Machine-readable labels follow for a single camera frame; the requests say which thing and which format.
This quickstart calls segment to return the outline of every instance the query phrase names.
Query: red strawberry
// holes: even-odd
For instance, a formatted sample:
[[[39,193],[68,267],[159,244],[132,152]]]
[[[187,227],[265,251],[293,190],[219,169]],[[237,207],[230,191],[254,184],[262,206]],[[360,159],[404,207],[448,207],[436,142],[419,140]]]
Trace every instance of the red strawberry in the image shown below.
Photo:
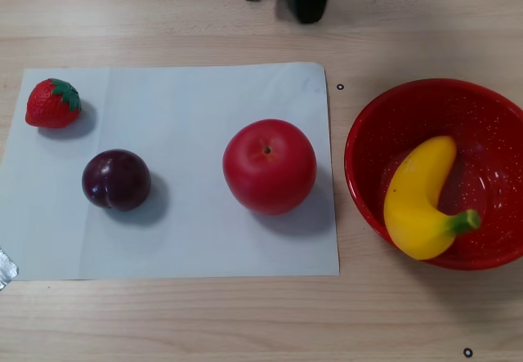
[[[78,91],[73,86],[49,78],[31,92],[25,122],[34,127],[66,127],[78,117],[81,109]]]

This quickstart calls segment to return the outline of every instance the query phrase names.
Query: plastic fruit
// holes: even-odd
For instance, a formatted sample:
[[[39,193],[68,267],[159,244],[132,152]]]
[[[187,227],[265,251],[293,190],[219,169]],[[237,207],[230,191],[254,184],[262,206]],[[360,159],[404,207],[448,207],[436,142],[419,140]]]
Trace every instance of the plastic fruit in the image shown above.
[[[126,150],[98,154],[85,167],[83,193],[103,208],[130,211],[144,202],[150,192],[150,172],[145,162]]]
[[[31,92],[25,122],[35,127],[66,127],[78,118],[80,110],[78,91],[67,82],[49,78]]]
[[[385,225],[396,246],[417,260],[439,256],[456,236],[480,226],[474,210],[452,217],[437,210],[456,153],[451,137],[433,137],[407,156],[388,187]]]
[[[223,155],[231,192],[245,207],[267,215],[290,211],[311,192],[316,157],[297,127],[266,119],[242,129]]]

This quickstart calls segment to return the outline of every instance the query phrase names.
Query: green banana stem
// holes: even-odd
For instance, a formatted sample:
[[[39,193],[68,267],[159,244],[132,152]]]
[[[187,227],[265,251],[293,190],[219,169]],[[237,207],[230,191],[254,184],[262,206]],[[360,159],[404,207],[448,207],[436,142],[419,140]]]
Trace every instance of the green banana stem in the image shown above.
[[[464,235],[471,230],[477,230],[481,226],[480,215],[477,211],[469,209],[449,219],[449,230],[456,236]]]

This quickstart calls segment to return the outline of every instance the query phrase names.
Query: banana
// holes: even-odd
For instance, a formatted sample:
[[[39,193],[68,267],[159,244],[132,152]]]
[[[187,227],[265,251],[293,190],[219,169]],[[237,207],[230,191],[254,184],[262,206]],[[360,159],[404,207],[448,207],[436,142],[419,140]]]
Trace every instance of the banana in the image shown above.
[[[437,210],[456,154],[451,137],[433,137],[407,156],[388,187],[383,211],[387,231],[399,249],[417,260],[439,256],[456,236],[480,227],[474,210],[452,217]]]

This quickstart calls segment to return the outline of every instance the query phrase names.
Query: paper sheet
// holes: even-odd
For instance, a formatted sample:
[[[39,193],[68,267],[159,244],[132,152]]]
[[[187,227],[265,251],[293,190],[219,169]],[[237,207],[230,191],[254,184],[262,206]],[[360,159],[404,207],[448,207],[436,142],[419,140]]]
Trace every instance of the paper sheet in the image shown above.
[[[71,82],[81,117],[64,130],[25,123],[34,86]],[[221,160],[241,128],[279,118],[304,131],[318,161],[306,202],[279,217],[242,207]],[[132,212],[83,195],[103,150],[140,155],[150,197]],[[324,70],[317,64],[209,68],[31,69],[0,168],[0,247],[17,279],[337,275]]]

